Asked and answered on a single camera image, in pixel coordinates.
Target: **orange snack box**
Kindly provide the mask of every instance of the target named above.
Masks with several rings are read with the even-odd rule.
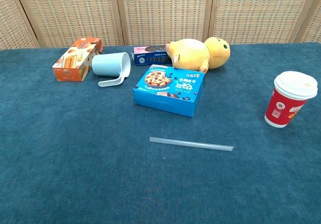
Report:
[[[52,66],[57,80],[82,82],[91,70],[92,58],[102,49],[100,38],[78,38]]]

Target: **light blue cup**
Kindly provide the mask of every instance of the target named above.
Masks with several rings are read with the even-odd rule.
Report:
[[[96,75],[118,77],[99,82],[100,87],[120,85],[130,74],[129,55],[126,52],[96,55],[92,59],[92,70]]]

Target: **dark blue snack box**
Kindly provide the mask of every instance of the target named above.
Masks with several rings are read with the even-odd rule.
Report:
[[[133,58],[136,66],[172,63],[165,45],[134,47]]]
[[[203,81],[202,72],[153,64],[133,89],[135,103],[193,117]]]

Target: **wicker screen panel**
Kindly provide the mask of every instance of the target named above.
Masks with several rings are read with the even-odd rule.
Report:
[[[235,44],[286,43],[305,1],[218,0],[212,35]]]
[[[111,0],[25,0],[44,47],[69,47],[78,37],[118,45]]]
[[[321,4],[319,5],[309,27],[307,28],[303,42],[321,43]]]
[[[207,0],[122,0],[129,45],[202,40]]]
[[[0,49],[35,48],[14,0],[0,0]]]

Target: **yellow plush toy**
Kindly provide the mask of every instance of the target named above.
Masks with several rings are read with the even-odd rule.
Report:
[[[166,44],[166,52],[173,67],[207,73],[208,69],[222,66],[230,57],[230,46],[223,39],[210,37],[204,43],[182,39]]]

